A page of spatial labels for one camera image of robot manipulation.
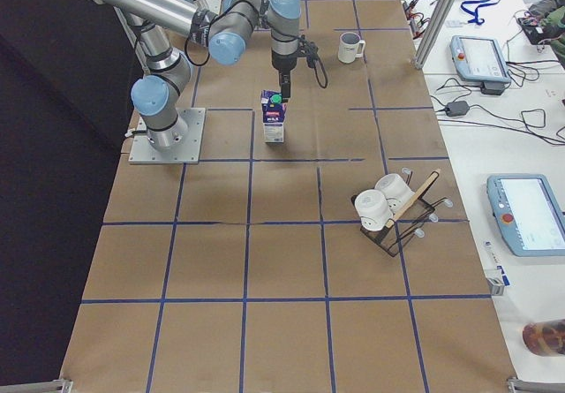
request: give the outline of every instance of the red button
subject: red button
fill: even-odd
[[[512,216],[512,214],[504,214],[501,216],[501,220],[504,223],[512,223],[514,221],[514,216]]]

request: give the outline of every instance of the purple carton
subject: purple carton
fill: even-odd
[[[263,133],[266,143],[284,142],[284,116],[286,103],[282,103],[280,93],[263,90],[261,92],[261,108],[263,110]]]

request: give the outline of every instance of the mug handle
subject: mug handle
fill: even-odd
[[[363,52],[365,51],[365,45],[366,45],[365,40],[359,40],[359,45],[358,45],[357,50],[359,50],[359,46],[361,46],[361,51],[359,51],[355,55],[355,57],[363,57]]]

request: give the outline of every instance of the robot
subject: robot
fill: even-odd
[[[186,110],[179,113],[176,108],[178,97],[190,81],[194,62],[187,53],[171,46],[163,28],[207,48],[208,57],[224,65],[240,59],[257,27],[270,29],[271,61],[279,72],[283,102],[290,98],[290,72],[300,57],[305,57],[308,66],[315,70],[321,87],[328,84],[318,48],[299,34],[300,0],[224,0],[219,15],[200,9],[195,0],[90,1],[114,6],[127,22],[126,29],[136,38],[134,47],[139,44],[146,57],[150,73],[134,84],[132,101],[146,127],[141,132],[147,136],[145,147],[152,149],[153,162],[197,162],[200,138],[196,159],[194,153],[189,154],[190,158],[179,158],[176,149],[189,142],[189,137],[198,137],[199,133],[201,137],[203,128],[203,110],[199,116],[187,117]],[[317,64],[324,75],[323,82]]]

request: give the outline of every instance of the wooden handle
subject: wooden handle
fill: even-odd
[[[432,185],[435,182],[435,180],[440,177],[440,173],[441,173],[441,170],[439,168],[437,170],[435,170],[434,172],[432,172],[430,174],[430,176],[427,178],[427,180],[424,181],[424,184],[422,184],[416,190],[416,192],[414,192],[414,194],[412,194],[412,197],[410,197],[406,201],[406,203],[404,203],[402,205],[402,207],[400,209],[398,209],[398,212],[396,212],[395,215],[387,221],[387,223],[385,224],[385,227],[391,228],[395,224],[395,222],[398,221],[402,217],[404,212],[406,212],[410,208],[410,206],[412,206],[414,204],[414,202],[416,202],[416,200],[418,200],[420,198],[420,196],[422,194],[424,194],[428,188],[430,188],[430,185]]]

